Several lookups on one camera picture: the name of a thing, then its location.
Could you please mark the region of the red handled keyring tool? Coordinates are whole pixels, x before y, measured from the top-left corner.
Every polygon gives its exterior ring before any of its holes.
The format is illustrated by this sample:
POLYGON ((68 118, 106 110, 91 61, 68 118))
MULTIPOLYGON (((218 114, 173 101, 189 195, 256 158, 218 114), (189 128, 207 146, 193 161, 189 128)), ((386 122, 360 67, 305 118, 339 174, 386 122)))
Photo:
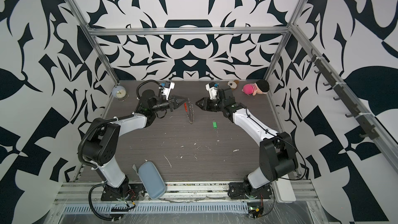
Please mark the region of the red handled keyring tool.
POLYGON ((184 108, 187 113, 189 123, 193 124, 194 123, 194 106, 188 100, 187 102, 184 103, 184 108))

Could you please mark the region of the key with green tag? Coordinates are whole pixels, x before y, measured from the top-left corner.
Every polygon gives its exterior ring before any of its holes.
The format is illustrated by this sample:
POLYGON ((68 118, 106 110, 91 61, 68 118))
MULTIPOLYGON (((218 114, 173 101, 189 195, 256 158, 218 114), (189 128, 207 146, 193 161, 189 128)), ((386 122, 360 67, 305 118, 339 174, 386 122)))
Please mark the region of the key with green tag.
POLYGON ((218 127, 217 127, 217 123, 216 123, 215 121, 212 122, 212 126, 213 126, 214 129, 217 129, 217 128, 218 128, 218 127))

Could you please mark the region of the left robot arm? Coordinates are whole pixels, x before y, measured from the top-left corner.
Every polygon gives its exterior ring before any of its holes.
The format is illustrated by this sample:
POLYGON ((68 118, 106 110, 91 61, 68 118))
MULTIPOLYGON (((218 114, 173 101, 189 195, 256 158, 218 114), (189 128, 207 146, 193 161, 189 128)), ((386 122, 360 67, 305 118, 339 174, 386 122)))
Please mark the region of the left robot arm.
POLYGON ((164 95, 161 89, 157 94, 151 89, 145 90, 138 93, 137 98, 138 105, 132 114, 120 118, 95 119, 78 146, 80 162, 97 170, 105 187, 110 189, 129 189, 129 179, 116 161, 119 137, 151 126, 159 112, 172 112, 189 101, 183 96, 164 95))

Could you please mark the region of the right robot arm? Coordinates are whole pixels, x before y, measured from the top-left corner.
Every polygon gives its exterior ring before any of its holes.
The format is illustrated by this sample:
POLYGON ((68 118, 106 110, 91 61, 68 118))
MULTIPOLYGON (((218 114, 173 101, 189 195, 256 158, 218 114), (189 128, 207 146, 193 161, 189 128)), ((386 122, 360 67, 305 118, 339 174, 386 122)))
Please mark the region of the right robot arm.
POLYGON ((297 149, 290 135, 279 133, 256 118, 242 103, 237 103, 233 90, 206 85, 209 96, 195 104, 207 112, 222 112, 224 117, 241 127, 259 146, 259 167, 247 175, 249 189, 258 189, 298 168, 297 149))

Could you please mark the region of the brown white plush dog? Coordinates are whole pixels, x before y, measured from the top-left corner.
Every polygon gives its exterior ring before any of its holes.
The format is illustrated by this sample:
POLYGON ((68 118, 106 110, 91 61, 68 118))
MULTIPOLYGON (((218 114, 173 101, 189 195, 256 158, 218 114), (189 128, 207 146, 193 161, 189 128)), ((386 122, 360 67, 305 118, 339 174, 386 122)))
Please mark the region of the brown white plush dog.
POLYGON ((231 80, 231 81, 228 81, 227 84, 232 90, 235 90, 235 89, 237 89, 237 87, 239 85, 239 80, 231 80))

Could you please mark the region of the pink doll black hair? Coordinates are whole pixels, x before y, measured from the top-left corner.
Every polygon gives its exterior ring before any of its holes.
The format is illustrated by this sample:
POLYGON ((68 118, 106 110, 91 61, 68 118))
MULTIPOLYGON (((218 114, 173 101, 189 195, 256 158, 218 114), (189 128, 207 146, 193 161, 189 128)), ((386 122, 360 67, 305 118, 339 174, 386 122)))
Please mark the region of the pink doll black hair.
POLYGON ((257 80, 255 83, 249 83, 243 86, 242 92, 246 95, 255 96, 257 94, 267 94, 269 92, 269 83, 265 79, 257 80))

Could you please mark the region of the blue grey glasses case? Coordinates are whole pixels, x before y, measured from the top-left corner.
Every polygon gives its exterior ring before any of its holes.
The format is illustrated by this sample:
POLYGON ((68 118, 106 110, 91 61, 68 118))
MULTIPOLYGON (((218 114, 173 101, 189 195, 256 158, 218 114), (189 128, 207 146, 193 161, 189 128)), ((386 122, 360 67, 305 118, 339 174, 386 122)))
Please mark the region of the blue grey glasses case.
POLYGON ((139 168, 134 164, 132 168, 151 199, 158 199, 165 194, 166 184, 152 161, 146 161, 139 168))

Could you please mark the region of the white box on rail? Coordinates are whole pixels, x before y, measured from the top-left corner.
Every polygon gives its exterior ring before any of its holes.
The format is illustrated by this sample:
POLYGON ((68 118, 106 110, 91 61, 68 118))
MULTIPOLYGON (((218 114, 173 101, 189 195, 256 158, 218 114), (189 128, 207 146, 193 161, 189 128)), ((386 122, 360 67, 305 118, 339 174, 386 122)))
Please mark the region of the white box on rail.
POLYGON ((292 203, 296 201, 296 196, 290 180, 280 178, 273 182, 278 203, 292 203))

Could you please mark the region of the wall coat hook rack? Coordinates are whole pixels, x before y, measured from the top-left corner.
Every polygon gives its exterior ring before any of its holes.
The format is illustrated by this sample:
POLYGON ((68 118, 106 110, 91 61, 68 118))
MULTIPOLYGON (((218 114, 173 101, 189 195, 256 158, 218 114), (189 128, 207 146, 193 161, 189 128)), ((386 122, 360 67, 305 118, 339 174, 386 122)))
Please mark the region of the wall coat hook rack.
POLYGON ((371 140, 379 138, 380 135, 376 130, 376 125, 370 121, 371 113, 360 105, 359 100, 348 87, 347 83, 343 82, 341 77, 329 65, 326 58, 317 56, 314 49, 311 49, 311 55, 312 57, 307 62, 313 63, 317 68, 315 73, 321 74, 326 79, 326 83, 323 85, 331 88, 336 93, 337 96, 333 99, 335 101, 342 101, 348 109, 349 114, 345 116, 347 118, 354 118, 360 125, 364 131, 364 134, 361 134, 360 137, 370 138, 371 140))

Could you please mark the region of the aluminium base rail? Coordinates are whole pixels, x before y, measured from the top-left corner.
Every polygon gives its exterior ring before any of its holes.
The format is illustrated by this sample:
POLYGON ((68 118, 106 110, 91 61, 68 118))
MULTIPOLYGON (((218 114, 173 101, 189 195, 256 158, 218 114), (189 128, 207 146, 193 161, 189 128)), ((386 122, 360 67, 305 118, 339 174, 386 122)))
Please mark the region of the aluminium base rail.
MULTIPOLYGON (((236 181, 233 189, 229 187, 228 181, 169 181, 166 183, 166 192, 158 198, 158 201, 171 202, 197 202, 205 200, 225 201, 251 201, 259 200, 261 197, 248 197, 238 187, 240 182, 236 181)), ((310 180, 291 181, 296 201, 318 201, 318 195, 310 180)), ((89 190, 94 182, 65 183, 61 186, 55 202, 84 203, 88 201, 89 190)), ((275 199, 276 192, 273 183, 271 189, 266 188, 262 194, 263 199, 275 199)))

